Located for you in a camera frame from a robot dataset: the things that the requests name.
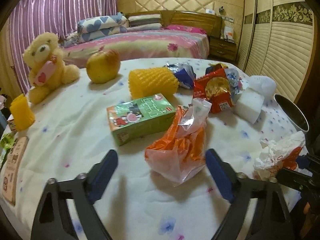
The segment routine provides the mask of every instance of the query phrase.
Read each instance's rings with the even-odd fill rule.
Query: purple curtain
[[[34,38],[44,32],[63,38],[76,31],[82,19],[116,13],[117,0],[21,0],[10,15],[12,58],[21,90],[27,93],[30,88],[22,54]]]

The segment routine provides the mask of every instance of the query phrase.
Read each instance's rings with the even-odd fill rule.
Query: chip bag
[[[178,106],[164,136],[145,150],[151,169],[175,186],[195,176],[204,166],[205,127],[211,103],[195,98],[188,110]]]
[[[219,113],[233,107],[227,75],[223,68],[194,81],[193,98],[202,98],[212,104],[211,112]]]
[[[209,74],[210,72],[216,71],[216,70],[218,70],[220,68],[228,69],[228,66],[226,64],[222,63],[222,62],[219,62],[217,64],[209,63],[209,66],[210,67],[207,67],[205,69],[205,74],[206,75]]]

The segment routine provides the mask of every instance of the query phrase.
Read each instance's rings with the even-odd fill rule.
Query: white sponge
[[[237,101],[235,113],[241,118],[254,124],[259,117],[263,105],[264,96],[252,88],[247,88]]]

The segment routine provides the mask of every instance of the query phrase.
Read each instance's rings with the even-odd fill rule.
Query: nightstand
[[[237,45],[233,42],[210,38],[210,55],[228,60],[236,60]]]

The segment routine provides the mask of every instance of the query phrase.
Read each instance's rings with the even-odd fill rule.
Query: floral border
[[[256,24],[260,23],[270,23],[271,10],[266,10],[256,15]]]
[[[313,12],[306,2],[285,3],[273,7],[272,21],[313,25]]]
[[[252,23],[253,13],[244,17],[244,24]]]

